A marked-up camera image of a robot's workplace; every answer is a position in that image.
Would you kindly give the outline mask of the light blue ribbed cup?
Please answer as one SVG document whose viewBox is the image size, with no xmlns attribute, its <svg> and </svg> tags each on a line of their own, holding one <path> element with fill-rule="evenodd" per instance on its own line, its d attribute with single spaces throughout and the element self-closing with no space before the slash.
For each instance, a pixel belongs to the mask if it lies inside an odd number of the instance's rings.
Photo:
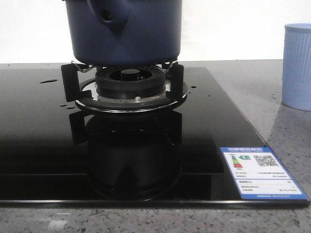
<svg viewBox="0 0 311 233">
<path fill-rule="evenodd" d="M 294 109 L 311 110 L 311 24 L 285 25 L 282 102 Z"/>
</svg>

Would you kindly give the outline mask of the black pot support grate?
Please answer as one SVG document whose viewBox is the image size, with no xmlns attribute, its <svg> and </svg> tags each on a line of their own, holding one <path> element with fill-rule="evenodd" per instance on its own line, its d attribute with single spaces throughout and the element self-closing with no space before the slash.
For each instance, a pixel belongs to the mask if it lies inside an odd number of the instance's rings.
<svg viewBox="0 0 311 233">
<path fill-rule="evenodd" d="M 170 69 L 174 64 L 179 64 L 177 61 L 170 61 L 156 66 L 162 69 Z M 93 79 L 95 73 L 106 67 L 91 66 L 87 64 L 80 64 L 76 62 L 71 62 L 66 65 L 61 66 L 61 74 L 63 79 L 64 91 L 67 101 L 75 101 L 81 97 L 80 84 Z"/>
</svg>

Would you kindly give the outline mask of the dark blue pot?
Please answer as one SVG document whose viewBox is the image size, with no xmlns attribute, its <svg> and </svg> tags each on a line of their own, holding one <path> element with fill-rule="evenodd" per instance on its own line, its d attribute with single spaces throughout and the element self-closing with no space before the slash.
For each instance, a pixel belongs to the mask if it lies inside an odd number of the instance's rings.
<svg viewBox="0 0 311 233">
<path fill-rule="evenodd" d="M 174 61 L 180 54 L 180 0 L 67 0 L 74 57 L 102 67 Z"/>
</svg>

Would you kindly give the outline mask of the black gas burner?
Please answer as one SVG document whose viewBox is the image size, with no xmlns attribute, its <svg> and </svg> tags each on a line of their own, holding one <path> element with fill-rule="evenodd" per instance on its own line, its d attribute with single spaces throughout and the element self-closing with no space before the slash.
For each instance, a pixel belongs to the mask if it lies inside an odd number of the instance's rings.
<svg viewBox="0 0 311 233">
<path fill-rule="evenodd" d="M 76 105 L 88 112 L 129 114 L 175 108 L 187 98 L 184 67 L 106 67 L 80 84 Z"/>
</svg>

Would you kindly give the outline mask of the black glass stove top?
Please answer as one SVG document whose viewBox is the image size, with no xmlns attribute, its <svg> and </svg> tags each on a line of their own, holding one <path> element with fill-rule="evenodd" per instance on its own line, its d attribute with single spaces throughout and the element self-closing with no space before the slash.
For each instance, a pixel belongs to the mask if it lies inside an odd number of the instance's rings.
<svg viewBox="0 0 311 233">
<path fill-rule="evenodd" d="M 1 70 L 1 206 L 307 207 L 241 198 L 221 147 L 268 145 L 207 69 L 185 81 L 176 109 L 89 115 L 65 102 L 59 69 Z"/>
</svg>

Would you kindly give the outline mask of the blue energy label sticker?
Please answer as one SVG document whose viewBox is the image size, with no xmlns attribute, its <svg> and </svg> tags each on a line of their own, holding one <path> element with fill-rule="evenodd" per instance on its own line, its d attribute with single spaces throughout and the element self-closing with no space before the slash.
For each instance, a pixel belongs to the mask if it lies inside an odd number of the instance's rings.
<svg viewBox="0 0 311 233">
<path fill-rule="evenodd" d="M 221 147 L 244 200 L 309 200 L 269 147 Z"/>
</svg>

